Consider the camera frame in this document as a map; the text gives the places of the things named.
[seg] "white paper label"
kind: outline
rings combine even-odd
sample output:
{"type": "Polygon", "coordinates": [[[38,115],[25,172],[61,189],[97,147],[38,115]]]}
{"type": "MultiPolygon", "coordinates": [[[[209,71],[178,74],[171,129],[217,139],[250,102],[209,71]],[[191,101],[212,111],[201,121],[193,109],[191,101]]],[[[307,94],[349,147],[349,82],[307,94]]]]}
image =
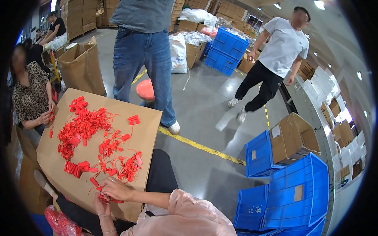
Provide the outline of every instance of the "white paper label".
{"type": "Polygon", "coordinates": [[[277,125],[276,127],[274,127],[272,129],[272,136],[273,136],[273,138],[275,138],[275,137],[279,136],[280,134],[281,134],[280,126],[277,125]]]}

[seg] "yellow floor line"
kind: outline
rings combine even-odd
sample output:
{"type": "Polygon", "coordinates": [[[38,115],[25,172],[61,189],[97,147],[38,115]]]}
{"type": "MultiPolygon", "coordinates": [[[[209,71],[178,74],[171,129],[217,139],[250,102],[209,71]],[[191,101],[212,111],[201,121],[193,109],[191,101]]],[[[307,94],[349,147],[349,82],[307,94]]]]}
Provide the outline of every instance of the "yellow floor line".
{"type": "Polygon", "coordinates": [[[137,75],[133,81],[132,84],[134,84],[138,79],[140,79],[145,73],[147,72],[147,69],[145,69],[144,71],[142,71],[139,75],[137,75]]]}
{"type": "MultiPolygon", "coordinates": [[[[241,73],[240,71],[237,71],[235,70],[236,72],[240,73],[242,76],[245,76],[243,73],[241,73]]],[[[269,117],[268,117],[268,111],[266,109],[266,105],[264,105],[264,108],[265,108],[265,115],[266,115],[266,123],[268,125],[268,130],[270,130],[270,124],[269,124],[269,117]]]]}
{"type": "Polygon", "coordinates": [[[203,150],[205,152],[208,152],[210,154],[219,156],[219,157],[221,157],[223,159],[230,160],[232,162],[235,162],[235,163],[238,163],[238,164],[241,164],[241,165],[245,165],[245,161],[243,161],[243,160],[236,159],[236,158],[234,158],[234,157],[232,157],[230,155],[227,155],[227,154],[221,153],[219,151],[216,151],[214,149],[208,148],[208,147],[206,147],[206,146],[204,146],[202,144],[196,143],[196,142],[194,142],[194,141],[192,141],[190,139],[184,138],[184,137],[182,137],[180,135],[172,135],[167,129],[165,129],[165,128],[161,127],[161,126],[159,127],[158,130],[160,132],[162,132],[163,134],[166,134],[166,135],[168,135],[168,136],[170,136],[172,138],[175,138],[178,141],[181,141],[183,143],[189,144],[190,146],[193,146],[195,148],[201,149],[201,150],[203,150]]]}

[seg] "gray t-shirt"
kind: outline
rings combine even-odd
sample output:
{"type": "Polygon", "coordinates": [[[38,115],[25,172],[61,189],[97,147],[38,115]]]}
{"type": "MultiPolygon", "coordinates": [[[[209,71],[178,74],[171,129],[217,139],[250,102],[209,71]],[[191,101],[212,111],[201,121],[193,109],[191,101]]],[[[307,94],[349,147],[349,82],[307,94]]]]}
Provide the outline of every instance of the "gray t-shirt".
{"type": "Polygon", "coordinates": [[[110,22],[143,33],[161,32],[170,26],[174,0],[121,0],[110,22]]]}

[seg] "orange stool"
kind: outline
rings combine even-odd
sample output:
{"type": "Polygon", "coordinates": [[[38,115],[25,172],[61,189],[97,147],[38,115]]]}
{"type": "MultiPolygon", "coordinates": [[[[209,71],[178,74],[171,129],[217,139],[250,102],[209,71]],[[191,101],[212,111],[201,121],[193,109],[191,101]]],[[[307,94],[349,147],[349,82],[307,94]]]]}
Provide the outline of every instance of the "orange stool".
{"type": "Polygon", "coordinates": [[[140,82],[136,86],[136,93],[138,96],[143,99],[145,103],[154,103],[155,95],[153,93],[152,82],[150,79],[140,82]]]}

